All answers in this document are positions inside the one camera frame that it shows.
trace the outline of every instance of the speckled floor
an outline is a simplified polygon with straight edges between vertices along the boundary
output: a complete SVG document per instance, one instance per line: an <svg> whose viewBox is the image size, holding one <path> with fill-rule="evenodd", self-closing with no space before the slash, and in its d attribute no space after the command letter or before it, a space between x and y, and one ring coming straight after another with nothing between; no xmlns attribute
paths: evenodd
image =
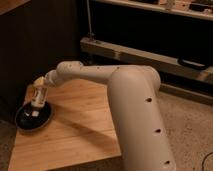
<svg viewBox="0 0 213 171"><path fill-rule="evenodd" d="M205 155L213 151L213 106L160 92L159 106L174 152L178 171L201 171ZM6 171L15 137L15 127L0 122L0 171ZM123 171L121 157L55 171ZM205 171L213 170L213 155Z"/></svg>

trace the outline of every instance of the wooden table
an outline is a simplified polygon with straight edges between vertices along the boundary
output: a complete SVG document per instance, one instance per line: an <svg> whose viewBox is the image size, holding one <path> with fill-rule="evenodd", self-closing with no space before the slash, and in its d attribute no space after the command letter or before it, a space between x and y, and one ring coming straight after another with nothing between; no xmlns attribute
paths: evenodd
<svg viewBox="0 0 213 171"><path fill-rule="evenodd" d="M0 15L27 3L30 0L0 0Z"/></svg>
<svg viewBox="0 0 213 171"><path fill-rule="evenodd" d="M33 95L29 86L25 102ZM72 80L50 88L54 116L42 130L17 132L9 171L61 168L120 155L106 86Z"/></svg>

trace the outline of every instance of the screw hole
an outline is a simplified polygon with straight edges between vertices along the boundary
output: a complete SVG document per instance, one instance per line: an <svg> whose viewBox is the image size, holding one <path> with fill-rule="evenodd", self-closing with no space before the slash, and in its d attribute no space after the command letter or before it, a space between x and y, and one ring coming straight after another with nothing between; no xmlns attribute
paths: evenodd
<svg viewBox="0 0 213 171"><path fill-rule="evenodd" d="M164 163L164 165L169 165L169 164L170 164L169 160Z"/></svg>
<svg viewBox="0 0 213 171"><path fill-rule="evenodd" d="M147 98L146 102L149 102L149 103L152 102L152 98Z"/></svg>
<svg viewBox="0 0 213 171"><path fill-rule="evenodd" d="M156 129L155 133L158 133L158 134L161 133L161 129Z"/></svg>

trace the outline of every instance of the black bowl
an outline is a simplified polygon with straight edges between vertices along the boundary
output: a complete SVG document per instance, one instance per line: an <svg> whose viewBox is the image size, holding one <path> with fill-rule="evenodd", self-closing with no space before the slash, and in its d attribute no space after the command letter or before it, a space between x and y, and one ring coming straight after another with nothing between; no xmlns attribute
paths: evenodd
<svg viewBox="0 0 213 171"><path fill-rule="evenodd" d="M38 116L33 116L33 111L38 112ZM16 113L15 123L17 127L24 131L32 131L43 127L51 118L51 107L45 103L43 108L35 108L31 103L22 106Z"/></svg>

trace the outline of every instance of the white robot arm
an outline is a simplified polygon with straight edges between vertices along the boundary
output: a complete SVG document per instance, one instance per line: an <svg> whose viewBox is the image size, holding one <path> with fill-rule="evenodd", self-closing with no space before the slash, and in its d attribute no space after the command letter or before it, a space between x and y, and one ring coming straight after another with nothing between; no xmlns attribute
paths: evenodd
<svg viewBox="0 0 213 171"><path fill-rule="evenodd" d="M114 126L126 171L175 171L176 164L166 137L155 93L160 77L149 66L83 66L62 62L56 70L35 81L35 108L45 104L48 86L82 78L107 85Z"/></svg>

